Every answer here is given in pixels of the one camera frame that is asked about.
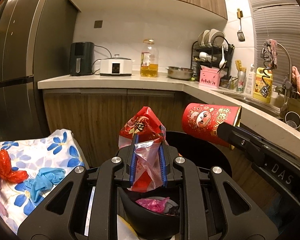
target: kitchen sink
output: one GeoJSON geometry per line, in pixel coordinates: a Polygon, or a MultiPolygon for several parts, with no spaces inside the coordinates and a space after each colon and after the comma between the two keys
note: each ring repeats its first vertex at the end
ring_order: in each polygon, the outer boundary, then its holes
{"type": "Polygon", "coordinates": [[[240,102],[243,102],[243,103],[245,103],[249,106],[252,106],[256,109],[259,109],[260,111],[263,111],[264,113],[269,114],[269,115],[277,118],[278,120],[284,122],[283,118],[280,117],[280,109],[275,107],[275,106],[263,103],[259,100],[256,100],[256,99],[251,98],[251,97],[247,97],[243,94],[229,93],[229,92],[225,92],[225,91],[216,91],[216,92],[219,93],[219,94],[223,94],[227,97],[236,99],[236,100],[238,100],[240,102]]]}

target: faucet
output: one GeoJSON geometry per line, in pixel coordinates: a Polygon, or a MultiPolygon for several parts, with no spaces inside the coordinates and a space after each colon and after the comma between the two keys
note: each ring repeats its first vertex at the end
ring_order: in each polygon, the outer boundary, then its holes
{"type": "MultiPolygon", "coordinates": [[[[288,57],[288,61],[289,61],[289,67],[290,67],[290,73],[289,73],[289,77],[288,80],[284,81],[284,84],[282,84],[282,87],[277,86],[274,91],[277,92],[278,94],[284,94],[284,101],[283,101],[283,105],[280,107],[280,116],[281,117],[285,117],[285,115],[288,112],[288,99],[289,97],[291,97],[291,89],[292,89],[292,61],[291,61],[291,57],[289,55],[289,52],[286,50],[286,48],[284,46],[282,46],[280,43],[277,42],[278,47],[280,47],[281,49],[283,49],[283,51],[285,52],[285,54],[288,57]]],[[[270,70],[272,69],[271,67],[267,67],[265,65],[266,62],[274,64],[272,57],[270,56],[265,56],[265,53],[267,51],[265,50],[265,48],[262,49],[261,52],[261,58],[264,59],[263,65],[265,66],[266,70],[270,70]]],[[[266,85],[260,90],[261,95],[263,95],[264,97],[267,97],[268,94],[270,93],[270,86],[264,82],[266,85]]]]}

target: floral tablecloth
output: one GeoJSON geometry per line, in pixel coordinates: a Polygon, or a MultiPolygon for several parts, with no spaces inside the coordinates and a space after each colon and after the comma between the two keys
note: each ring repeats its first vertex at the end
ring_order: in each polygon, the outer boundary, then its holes
{"type": "MultiPolygon", "coordinates": [[[[74,167],[84,166],[82,157],[75,145],[69,130],[56,130],[49,137],[35,140],[0,142],[0,149],[6,149],[11,158],[13,170],[25,170],[29,178],[35,178],[43,167],[63,168],[67,175],[74,167]]],[[[30,199],[30,188],[22,182],[11,184],[0,179],[0,215],[6,224],[15,232],[49,194],[43,192],[36,202],[30,199]]]]}

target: dish soap bottle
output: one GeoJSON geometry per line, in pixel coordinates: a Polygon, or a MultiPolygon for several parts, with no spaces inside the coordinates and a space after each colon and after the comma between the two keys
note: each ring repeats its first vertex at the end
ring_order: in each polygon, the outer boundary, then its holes
{"type": "Polygon", "coordinates": [[[154,45],[154,40],[144,40],[144,46],[141,53],[140,76],[157,77],[159,52],[154,45]]]}
{"type": "Polygon", "coordinates": [[[246,77],[246,88],[244,89],[244,93],[247,96],[253,97],[255,82],[256,82],[256,73],[254,72],[254,65],[251,64],[250,71],[247,73],[247,77],[246,77]]]}
{"type": "Polygon", "coordinates": [[[262,80],[262,76],[264,76],[263,70],[264,70],[264,67],[257,68],[256,84],[255,84],[255,87],[254,87],[253,97],[256,98],[256,99],[259,99],[259,100],[261,100],[265,103],[270,103],[271,92],[272,92],[273,74],[272,74],[271,70],[265,70],[266,73],[268,74],[268,76],[270,77],[270,78],[267,78],[266,76],[263,77],[265,82],[270,86],[270,93],[265,98],[265,97],[263,97],[263,95],[260,94],[260,89],[265,85],[263,80],[262,80]]]}

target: gray refrigerator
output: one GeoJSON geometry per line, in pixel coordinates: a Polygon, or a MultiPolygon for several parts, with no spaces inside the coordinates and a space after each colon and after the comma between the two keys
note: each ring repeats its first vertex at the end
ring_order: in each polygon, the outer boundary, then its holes
{"type": "Polygon", "coordinates": [[[8,0],[0,19],[0,136],[50,134],[37,82],[69,73],[77,9],[68,0],[8,0]]]}

